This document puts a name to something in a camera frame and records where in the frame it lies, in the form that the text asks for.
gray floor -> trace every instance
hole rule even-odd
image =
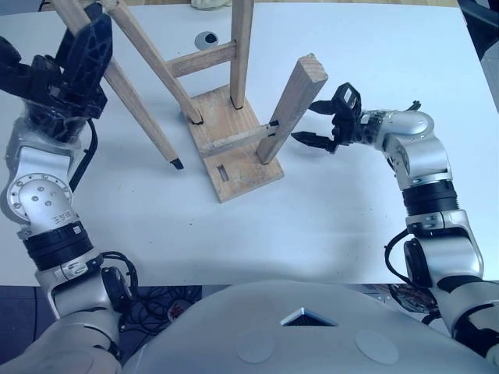
[[[41,0],[0,0],[0,16],[36,12]]]
[[[0,286],[0,365],[17,357],[55,321],[46,297],[36,288],[37,303],[33,287]],[[144,295],[148,288],[140,288]],[[158,301],[167,305],[169,296]],[[122,362],[126,362],[135,350],[150,340],[144,333],[127,331],[121,333],[119,348]]]

white table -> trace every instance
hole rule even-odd
[[[230,9],[133,7],[165,59],[195,51],[201,31],[228,41]],[[54,54],[64,32],[54,12],[0,18],[0,34],[30,62]],[[328,99],[351,82],[366,109],[405,109],[413,100],[436,123],[461,206],[499,278],[499,118],[459,9],[410,5],[257,4],[247,97],[261,123],[296,59],[309,52],[330,79]],[[285,177],[224,204],[217,201],[178,105],[115,27],[115,57],[171,139],[186,169],[161,157],[106,83],[99,149],[74,206],[101,250],[124,252],[142,285],[234,284],[266,278],[336,283],[392,282],[383,246],[405,225],[402,194],[382,155],[366,146],[330,156],[290,139],[278,155]],[[182,78],[195,96],[228,82],[228,64]],[[0,93],[0,149],[21,112]],[[307,113],[298,130],[327,135],[328,117]],[[5,183],[7,170],[0,168]],[[0,284],[33,285],[34,265],[18,227],[0,217]],[[405,269],[402,249],[394,265]]]

wire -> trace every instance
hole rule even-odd
[[[405,238],[407,235],[409,235],[409,232],[407,229],[404,231],[400,232],[397,234],[392,240],[389,241],[389,243],[384,247],[384,263],[386,264],[387,268],[390,270],[390,272],[394,275],[396,275],[398,278],[400,278],[402,281],[405,283],[413,286],[414,288],[416,287],[413,282],[411,282],[410,279],[407,277],[403,276],[400,274],[395,268],[391,265],[390,263],[390,253],[393,247],[400,242],[403,238]]]
[[[407,231],[407,228],[400,233],[398,233],[392,240],[389,241],[389,243],[384,247],[384,263],[386,264],[387,268],[390,270],[392,274],[397,276],[399,279],[407,283],[409,286],[415,288],[417,291],[422,292],[425,294],[428,298],[430,298],[432,304],[437,305],[437,300],[433,296],[433,294],[427,289],[427,288],[422,288],[417,285],[415,285],[413,282],[411,282],[410,279],[407,277],[403,276],[400,274],[395,268],[391,265],[390,262],[390,254],[393,249],[393,247],[400,242],[403,238],[405,238],[407,235],[409,235],[409,232]],[[402,298],[399,297],[398,292],[393,288],[389,287],[391,297],[404,309],[407,309],[404,303],[402,302]],[[434,311],[430,312],[428,316],[425,316],[423,318],[423,323],[429,324],[431,321],[433,321],[436,318],[440,318],[440,312],[438,312],[438,309],[435,309]]]
[[[50,2],[46,2],[45,0],[42,0],[40,3],[40,6],[38,7],[38,12],[41,12],[41,10],[44,8],[44,5],[48,5]]]
[[[412,102],[412,105],[407,109],[405,109],[405,111],[417,111],[420,108],[421,108],[421,103],[418,100],[414,100]]]
[[[408,284],[388,284],[391,297],[408,312],[428,314],[438,310],[438,306],[428,293]]]
[[[33,340],[32,343],[37,339],[38,330],[38,298],[37,298],[37,288],[33,287],[33,297],[34,297],[34,323],[33,323]]]
[[[90,126],[90,131],[91,131],[91,138],[90,138],[90,145],[88,146],[87,150],[83,150],[85,153],[85,156],[83,156],[83,159],[81,160],[80,164],[78,165],[78,168],[76,168],[73,176],[71,177],[71,180],[69,181],[69,187],[71,188],[71,191],[75,192],[76,187],[80,183],[81,178],[83,177],[83,174],[85,174],[85,171],[88,168],[88,165],[92,161],[92,158],[95,155],[95,152],[97,151],[97,146],[99,144],[98,137],[97,137],[97,131],[95,130],[95,125],[94,122],[92,121],[92,118],[88,118],[87,120],[88,125]]]
[[[126,264],[130,279],[130,293],[133,300],[131,306],[125,311],[119,321],[121,332],[136,331],[145,335],[136,350],[147,337],[156,336],[171,323],[168,312],[178,301],[185,300],[193,304],[201,294],[201,286],[187,290],[187,287],[152,287],[147,292],[139,291],[139,281],[136,268],[125,255],[120,252],[103,252],[105,259],[116,259]]]
[[[423,319],[421,319],[421,322],[424,323],[425,325],[429,325],[430,323],[432,323],[435,319],[439,319],[441,318],[441,314],[440,314],[440,311],[437,310],[435,312],[431,312],[430,314],[428,314],[427,316],[424,316]]]

robotic hand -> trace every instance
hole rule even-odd
[[[330,101],[310,105],[312,111],[334,115],[334,139],[311,132],[292,136],[330,153],[352,143],[383,153],[408,213],[407,228],[396,242],[414,236],[404,244],[409,278],[391,267],[389,250],[388,268],[403,281],[429,289],[453,338],[499,366],[499,285],[482,279],[482,256],[466,212],[458,207],[447,154],[434,135],[432,118],[417,111],[419,106],[415,101],[407,111],[362,111],[359,92],[345,83]]]
[[[106,104],[99,82],[112,55],[110,18],[98,4],[86,11],[93,22],[75,37],[66,31],[56,57],[37,55],[31,66],[0,37],[0,89],[26,105],[7,147],[2,212],[21,225],[18,236],[58,319],[0,372],[68,372],[76,362],[82,372],[120,368],[119,313],[129,289],[118,269],[101,268],[103,256],[72,208],[82,173],[68,180],[85,122]]]

wooden rung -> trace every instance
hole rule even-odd
[[[298,59],[270,120],[279,123],[279,130],[258,144],[257,155],[262,164],[274,159],[326,81],[324,67],[313,54]]]
[[[235,58],[235,42],[212,47],[204,51],[166,61],[165,64],[175,78],[210,68]]]
[[[201,146],[199,149],[200,155],[202,158],[210,157],[214,156],[215,154],[227,152],[228,150],[233,150],[234,148],[238,148],[240,146],[258,142],[262,139],[267,138],[268,136],[275,135],[278,127],[279,125],[277,123],[266,124],[244,132],[240,132],[239,134],[215,140],[214,142]]]

